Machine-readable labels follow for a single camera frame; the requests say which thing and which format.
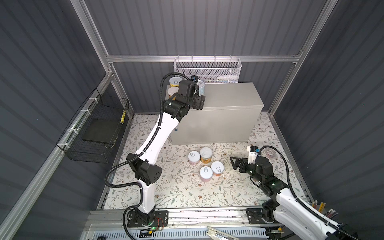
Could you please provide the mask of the blue can white lid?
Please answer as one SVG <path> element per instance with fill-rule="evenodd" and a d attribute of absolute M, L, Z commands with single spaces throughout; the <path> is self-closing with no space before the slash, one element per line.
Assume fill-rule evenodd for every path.
<path fill-rule="evenodd" d="M 198 80 L 198 86 L 199 86 L 199 96 L 204 95 L 205 93 L 205 83 L 202 80 Z"/>

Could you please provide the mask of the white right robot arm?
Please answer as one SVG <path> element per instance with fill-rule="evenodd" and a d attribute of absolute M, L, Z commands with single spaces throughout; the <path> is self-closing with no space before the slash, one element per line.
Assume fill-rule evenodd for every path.
<path fill-rule="evenodd" d="M 262 219 L 288 227 L 303 240 L 357 240 L 358 234 L 347 225 L 338 224 L 302 201 L 286 184 L 274 175 L 268 158 L 258 156 L 249 164 L 246 158 L 230 157 L 234 170 L 246 173 L 254 184 L 270 197 L 262 205 Z"/>

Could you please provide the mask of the orange can pull-tab lid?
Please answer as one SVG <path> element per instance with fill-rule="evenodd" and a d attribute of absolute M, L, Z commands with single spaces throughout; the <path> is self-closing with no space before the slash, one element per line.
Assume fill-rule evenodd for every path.
<path fill-rule="evenodd" d="M 215 161 L 211 165 L 211 169 L 215 176 L 221 176 L 225 170 L 224 164 L 219 161 Z"/>

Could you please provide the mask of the pink can white lid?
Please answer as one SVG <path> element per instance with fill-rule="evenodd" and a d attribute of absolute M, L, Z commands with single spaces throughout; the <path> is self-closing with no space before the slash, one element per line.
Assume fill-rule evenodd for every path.
<path fill-rule="evenodd" d="M 189 154 L 188 154 L 188 162 L 192 165 L 192 166 L 196 166 L 201 160 L 201 155 L 198 151 L 191 151 Z"/>

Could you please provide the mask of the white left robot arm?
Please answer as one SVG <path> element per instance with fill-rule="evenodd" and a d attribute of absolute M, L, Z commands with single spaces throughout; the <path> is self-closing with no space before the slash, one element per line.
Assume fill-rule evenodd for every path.
<path fill-rule="evenodd" d="M 178 92 L 167 100 L 161 100 L 162 110 L 145 143 L 127 160 L 141 186 L 141 199 L 135 214 L 144 225 L 155 218 L 155 183 L 160 179 L 163 169 L 156 165 L 160 151 L 172 131 L 191 109 L 201 110 L 205 97 L 199 95 L 199 85 L 190 80 L 179 83 Z"/>

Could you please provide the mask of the yellow orange can plastic lid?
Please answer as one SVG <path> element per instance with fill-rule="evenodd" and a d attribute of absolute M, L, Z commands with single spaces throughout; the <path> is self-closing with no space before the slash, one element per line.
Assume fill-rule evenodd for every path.
<path fill-rule="evenodd" d="M 177 94 L 178 91 L 179 91 L 179 87 L 169 87 L 167 90 L 167 94 L 170 98 L 172 95 Z"/>

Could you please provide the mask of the yellow can pull-tab lid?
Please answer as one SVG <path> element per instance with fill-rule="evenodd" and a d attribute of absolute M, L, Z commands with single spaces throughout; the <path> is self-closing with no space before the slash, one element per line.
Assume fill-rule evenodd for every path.
<path fill-rule="evenodd" d="M 180 82 L 182 81 L 183 79 L 181 77 L 171 77 L 169 79 L 169 84 L 170 84 L 170 87 L 179 87 L 180 86 Z"/>

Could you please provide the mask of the pink can pull-tab lid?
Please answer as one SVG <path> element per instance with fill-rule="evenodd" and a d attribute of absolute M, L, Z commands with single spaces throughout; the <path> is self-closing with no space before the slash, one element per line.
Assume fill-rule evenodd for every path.
<path fill-rule="evenodd" d="M 209 166 L 203 166 L 200 169 L 200 179 L 203 182 L 209 182 L 213 177 L 213 170 Z"/>

